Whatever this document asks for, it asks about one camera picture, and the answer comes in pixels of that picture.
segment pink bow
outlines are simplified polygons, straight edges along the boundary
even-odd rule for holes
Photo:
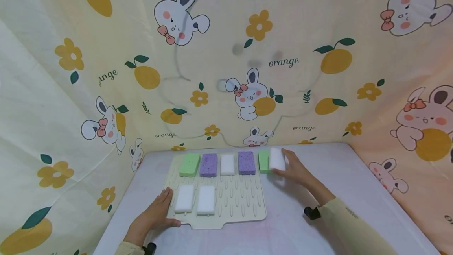
[[[239,90],[235,90],[234,91],[234,94],[236,95],[236,97],[240,97],[241,94],[246,91],[248,89],[248,87],[246,85],[241,85],[241,87],[239,88]]]
[[[165,36],[165,40],[167,41],[168,44],[173,44],[173,43],[175,43],[175,38],[172,37],[171,35],[169,35],[166,26],[160,26],[159,28],[157,28],[157,31],[159,32],[159,34]]]
[[[105,136],[105,126],[107,125],[107,119],[103,118],[99,120],[99,129],[98,132],[96,133],[99,137],[104,137]]]
[[[404,106],[404,111],[408,112],[411,109],[424,109],[426,107],[426,104],[423,102],[422,99],[416,100],[414,103],[407,103]]]
[[[391,19],[394,13],[393,10],[385,10],[381,13],[381,19],[384,20],[381,26],[382,31],[390,31],[395,26]]]

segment yellow flower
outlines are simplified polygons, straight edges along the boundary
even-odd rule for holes
[[[70,38],[64,39],[64,46],[60,45],[55,48],[55,54],[60,56],[60,66],[64,70],[83,70],[82,52],[80,48],[75,47]]]
[[[192,92],[192,97],[190,97],[190,101],[195,104],[196,107],[200,107],[201,105],[208,104],[208,93],[200,92],[198,90]]]
[[[39,186],[60,188],[66,184],[66,179],[74,175],[74,169],[68,168],[67,162],[57,162],[53,166],[45,166],[38,171]]]
[[[363,88],[357,90],[357,98],[364,99],[367,98],[369,100],[376,100],[376,97],[382,94],[382,91],[376,88],[374,83],[366,83],[363,85]]]
[[[348,124],[348,127],[346,127],[345,131],[351,132],[352,135],[361,135],[362,133],[362,123],[360,121],[357,122],[351,122]]]
[[[115,187],[112,186],[110,189],[106,188],[102,190],[101,192],[101,198],[98,199],[98,205],[101,206],[101,210],[105,210],[112,202],[114,201],[114,198],[116,196],[115,192]]]
[[[179,147],[179,146],[173,146],[173,148],[171,148],[171,150],[173,151],[184,151],[186,148],[184,147]]]
[[[313,144],[312,141],[308,141],[308,140],[302,140],[302,142],[300,143],[297,143],[298,145],[303,145],[303,144]]]
[[[261,11],[260,15],[253,14],[249,18],[250,25],[245,29],[245,33],[249,37],[255,37],[257,41],[262,41],[266,36],[266,32],[272,29],[272,22],[268,20],[269,12]]]
[[[220,132],[220,128],[217,128],[214,124],[204,129],[206,132],[204,133],[206,136],[217,136]]]

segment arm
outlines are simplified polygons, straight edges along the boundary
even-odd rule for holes
[[[152,229],[167,228],[170,226],[180,227],[181,222],[176,219],[167,219],[173,190],[170,187],[162,190],[161,194],[151,205],[141,213],[129,227],[127,234],[115,255],[143,255],[141,246],[146,235]]]
[[[397,255],[381,235],[359,218],[349,207],[317,180],[300,162],[293,151],[282,149],[288,159],[286,171],[272,170],[274,174],[285,177],[304,186],[318,201],[319,213],[327,226],[349,247],[352,254]]]

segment purple sponge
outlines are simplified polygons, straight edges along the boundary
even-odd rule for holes
[[[200,166],[201,177],[216,177],[217,176],[217,154],[203,154]]]
[[[238,153],[238,163],[239,163],[239,174],[242,175],[254,175],[256,172],[253,152],[239,152]]]

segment cartoon rabbit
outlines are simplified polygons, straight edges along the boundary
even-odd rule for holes
[[[381,182],[389,193],[392,193],[394,189],[398,189],[401,193],[406,193],[409,190],[409,186],[406,181],[402,179],[394,179],[390,174],[395,167],[395,159],[387,159],[382,163],[382,165],[374,162],[369,165],[370,171],[373,172],[375,177]]]
[[[443,85],[435,88],[429,101],[420,99],[424,90],[425,87],[421,87],[410,94],[408,103],[396,116],[401,126],[390,131],[409,151],[416,149],[416,141],[423,138],[423,129],[438,129],[448,135],[453,132],[453,111],[447,107],[453,100],[453,87]]]
[[[129,153],[131,154],[132,157],[132,171],[136,171],[142,161],[143,161],[143,149],[140,148],[140,144],[142,143],[142,139],[137,138],[135,140],[135,147],[131,146],[129,148]]]
[[[425,23],[435,26],[453,11],[450,4],[436,5],[436,0],[389,0],[387,10],[381,13],[384,20],[381,29],[400,36],[416,31]]]
[[[225,84],[228,92],[234,92],[236,103],[241,107],[238,117],[242,120],[254,120],[257,115],[253,103],[257,99],[267,97],[267,88],[265,85],[258,83],[258,70],[252,68],[247,73],[247,84],[241,85],[235,78],[230,78]]]
[[[126,145],[126,137],[117,128],[116,111],[111,106],[105,106],[105,102],[101,97],[96,99],[96,108],[103,117],[99,121],[84,121],[81,127],[82,136],[87,140],[92,140],[99,136],[106,144],[116,144],[120,155]]]
[[[267,139],[274,136],[273,131],[266,131],[264,135],[258,135],[260,129],[258,127],[253,127],[250,130],[250,136],[244,139],[244,145],[248,147],[263,147],[267,145]]]
[[[162,0],[154,8],[154,17],[159,24],[157,31],[167,44],[185,46],[194,31],[204,34],[209,28],[209,18],[199,15],[192,19],[187,9],[195,0]]]

